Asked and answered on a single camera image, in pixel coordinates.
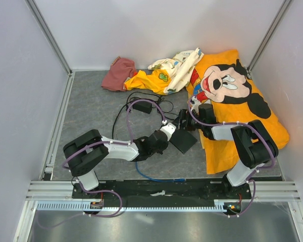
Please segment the black network switch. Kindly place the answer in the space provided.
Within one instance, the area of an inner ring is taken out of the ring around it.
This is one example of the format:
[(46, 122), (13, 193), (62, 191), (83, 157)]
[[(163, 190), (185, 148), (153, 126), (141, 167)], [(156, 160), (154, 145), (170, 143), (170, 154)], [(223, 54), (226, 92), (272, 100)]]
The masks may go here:
[(197, 139), (186, 130), (175, 130), (170, 143), (174, 145), (182, 154), (185, 154), (194, 144)]

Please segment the black power adapter brick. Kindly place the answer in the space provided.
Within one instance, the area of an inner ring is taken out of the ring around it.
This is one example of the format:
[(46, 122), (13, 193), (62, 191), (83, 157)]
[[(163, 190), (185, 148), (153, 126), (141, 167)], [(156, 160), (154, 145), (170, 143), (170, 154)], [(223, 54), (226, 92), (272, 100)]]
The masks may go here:
[(152, 107), (152, 104), (147, 101), (140, 101), (140, 102), (134, 103), (132, 105), (132, 108), (135, 110), (150, 114), (153, 107)]

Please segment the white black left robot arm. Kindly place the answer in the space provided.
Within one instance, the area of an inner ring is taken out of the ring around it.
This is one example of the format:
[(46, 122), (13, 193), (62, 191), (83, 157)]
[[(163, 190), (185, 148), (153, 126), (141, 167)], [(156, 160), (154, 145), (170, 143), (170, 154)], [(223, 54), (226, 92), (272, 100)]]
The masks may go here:
[(133, 141), (119, 141), (102, 136), (98, 130), (90, 130), (63, 148), (63, 168), (83, 185), (83, 192), (89, 198), (99, 196), (101, 187), (94, 168), (104, 159), (123, 159), (131, 162), (145, 161), (155, 153), (162, 154), (175, 132), (162, 127), (148, 137)]

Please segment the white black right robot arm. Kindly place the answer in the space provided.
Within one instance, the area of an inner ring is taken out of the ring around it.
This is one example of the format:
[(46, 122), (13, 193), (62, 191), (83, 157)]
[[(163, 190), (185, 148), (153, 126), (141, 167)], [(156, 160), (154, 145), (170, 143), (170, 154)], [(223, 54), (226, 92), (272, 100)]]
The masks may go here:
[(173, 121), (179, 133), (172, 144), (181, 152), (190, 149), (195, 141), (189, 131), (196, 129), (212, 141), (233, 141), (238, 154), (238, 162), (223, 176), (220, 191), (226, 198), (234, 198), (239, 188), (246, 184), (252, 175), (271, 161), (275, 163), (278, 147), (258, 119), (248, 123), (219, 123), (213, 106), (201, 104), (197, 110), (182, 109)]

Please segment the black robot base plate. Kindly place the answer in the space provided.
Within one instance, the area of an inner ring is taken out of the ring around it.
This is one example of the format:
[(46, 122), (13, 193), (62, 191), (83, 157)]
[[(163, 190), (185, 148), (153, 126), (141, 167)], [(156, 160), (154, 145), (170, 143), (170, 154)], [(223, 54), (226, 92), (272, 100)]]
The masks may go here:
[(201, 200), (239, 201), (251, 198), (248, 184), (228, 188), (221, 179), (188, 179), (182, 182), (156, 182), (151, 180), (107, 180), (101, 181), (97, 191), (114, 191), (122, 201), (153, 198), (188, 198)]

